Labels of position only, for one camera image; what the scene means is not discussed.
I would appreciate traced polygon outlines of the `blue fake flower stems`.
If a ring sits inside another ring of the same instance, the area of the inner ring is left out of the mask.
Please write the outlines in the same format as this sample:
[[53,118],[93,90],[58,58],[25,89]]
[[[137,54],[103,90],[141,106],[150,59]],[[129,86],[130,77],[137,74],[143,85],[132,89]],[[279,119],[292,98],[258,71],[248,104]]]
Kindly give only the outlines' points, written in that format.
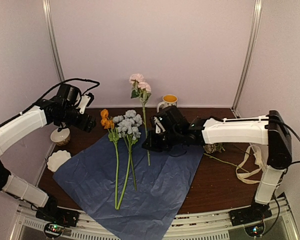
[[138,114],[135,110],[131,109],[127,110],[124,115],[115,116],[113,118],[113,122],[115,124],[119,140],[122,139],[124,141],[128,151],[125,179],[121,194],[118,196],[117,210],[119,210],[126,192],[130,173],[132,173],[133,187],[135,190],[137,190],[137,180],[133,163],[133,146],[139,141],[141,137],[139,127],[142,125],[143,120],[140,114]]

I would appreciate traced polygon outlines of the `lilac hydrangea fake flower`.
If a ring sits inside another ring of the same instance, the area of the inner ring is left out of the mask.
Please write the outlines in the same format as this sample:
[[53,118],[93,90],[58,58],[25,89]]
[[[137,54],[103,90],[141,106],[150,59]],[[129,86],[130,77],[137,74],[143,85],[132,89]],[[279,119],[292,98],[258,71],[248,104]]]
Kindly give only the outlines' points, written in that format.
[[220,163],[223,163],[223,164],[227,164],[227,165],[231,165],[233,167],[236,167],[242,171],[244,171],[245,173],[248,173],[249,171],[244,169],[243,167],[241,166],[238,166],[234,163],[231,163],[231,162],[228,162],[228,161],[224,161],[224,160],[221,160],[215,156],[213,156],[214,153],[222,153],[222,152],[225,152],[226,149],[224,148],[224,145],[223,143],[213,143],[213,144],[207,144],[203,147],[204,149],[204,155],[210,159],[213,159],[213,160],[216,160]]

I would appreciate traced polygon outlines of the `pink fake flower stem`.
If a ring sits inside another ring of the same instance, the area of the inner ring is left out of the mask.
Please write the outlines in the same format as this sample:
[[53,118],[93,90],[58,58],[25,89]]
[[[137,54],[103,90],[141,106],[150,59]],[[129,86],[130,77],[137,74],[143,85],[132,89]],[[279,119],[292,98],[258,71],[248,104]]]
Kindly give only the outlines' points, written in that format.
[[145,136],[148,137],[148,125],[147,125],[147,114],[146,104],[152,95],[151,86],[146,82],[144,76],[140,73],[132,74],[129,78],[131,84],[131,99],[138,98],[141,102],[143,124],[145,129]]

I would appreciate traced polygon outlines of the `orange fake flower stem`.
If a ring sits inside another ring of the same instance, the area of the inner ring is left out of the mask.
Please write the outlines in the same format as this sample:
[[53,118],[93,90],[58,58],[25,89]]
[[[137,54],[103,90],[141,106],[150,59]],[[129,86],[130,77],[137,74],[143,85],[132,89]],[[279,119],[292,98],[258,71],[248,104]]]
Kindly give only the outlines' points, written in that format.
[[119,135],[115,127],[115,123],[112,118],[109,116],[109,111],[107,109],[103,109],[100,112],[101,116],[101,125],[104,129],[108,130],[108,139],[110,142],[114,144],[115,148],[115,156],[116,156],[116,170],[115,170],[115,191],[114,191],[114,207],[118,209],[118,188],[119,188],[119,151],[118,151],[118,141]]

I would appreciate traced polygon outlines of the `blue wrapping paper sheet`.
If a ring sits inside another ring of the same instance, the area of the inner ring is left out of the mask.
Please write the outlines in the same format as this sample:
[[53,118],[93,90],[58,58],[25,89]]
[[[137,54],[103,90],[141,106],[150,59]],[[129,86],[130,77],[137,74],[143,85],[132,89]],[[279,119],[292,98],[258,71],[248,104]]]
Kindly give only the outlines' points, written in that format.
[[[118,195],[128,165],[128,150],[118,142]],[[120,209],[115,209],[116,152],[107,135],[74,155],[54,173],[57,184],[99,224],[125,217],[168,222],[180,210],[203,156],[200,146],[175,146],[172,153],[147,153],[140,143],[132,150],[137,190],[129,174]]]

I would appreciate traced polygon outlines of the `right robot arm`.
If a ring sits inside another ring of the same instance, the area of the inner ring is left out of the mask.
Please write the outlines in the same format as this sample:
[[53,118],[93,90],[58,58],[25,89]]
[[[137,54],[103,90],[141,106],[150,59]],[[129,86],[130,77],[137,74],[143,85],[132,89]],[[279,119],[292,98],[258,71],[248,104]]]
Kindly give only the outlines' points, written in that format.
[[170,151],[173,146],[205,146],[218,143],[250,143],[268,147],[268,158],[251,206],[249,220],[265,212],[284,172],[292,163],[292,140],[288,127],[276,110],[250,118],[195,118],[188,122],[176,106],[168,106],[151,119],[152,129],[142,148],[153,152]]

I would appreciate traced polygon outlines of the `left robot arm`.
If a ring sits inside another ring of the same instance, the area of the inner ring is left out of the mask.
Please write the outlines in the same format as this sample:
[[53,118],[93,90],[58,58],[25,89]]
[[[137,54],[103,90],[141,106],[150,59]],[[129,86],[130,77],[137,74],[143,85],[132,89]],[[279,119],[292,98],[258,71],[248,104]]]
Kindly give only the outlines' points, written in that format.
[[[59,128],[74,126],[87,133],[96,126],[96,118],[85,112],[94,95],[68,81],[56,84],[57,94],[51,99],[42,95],[24,111],[0,124],[0,157],[15,143],[44,126],[54,124]],[[62,211],[49,202],[51,196],[40,188],[16,176],[4,167],[0,159],[0,191],[42,208],[51,222],[62,218]]]

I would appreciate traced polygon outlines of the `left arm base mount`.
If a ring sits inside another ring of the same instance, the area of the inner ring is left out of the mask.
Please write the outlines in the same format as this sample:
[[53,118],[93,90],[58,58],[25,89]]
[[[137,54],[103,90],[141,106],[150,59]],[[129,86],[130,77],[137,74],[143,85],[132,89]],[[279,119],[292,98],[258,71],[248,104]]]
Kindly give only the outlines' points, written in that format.
[[80,213],[60,207],[53,210],[46,207],[38,207],[35,216],[38,219],[56,223],[64,227],[76,227]]

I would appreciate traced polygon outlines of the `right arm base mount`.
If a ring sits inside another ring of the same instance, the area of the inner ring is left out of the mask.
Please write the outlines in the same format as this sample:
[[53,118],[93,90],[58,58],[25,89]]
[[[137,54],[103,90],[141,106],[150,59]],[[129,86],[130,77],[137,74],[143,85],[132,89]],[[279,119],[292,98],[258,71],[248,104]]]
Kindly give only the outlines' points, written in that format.
[[228,214],[231,224],[234,227],[258,222],[264,218],[269,218],[272,216],[272,211],[269,204],[263,205],[253,203],[247,207],[231,210]]

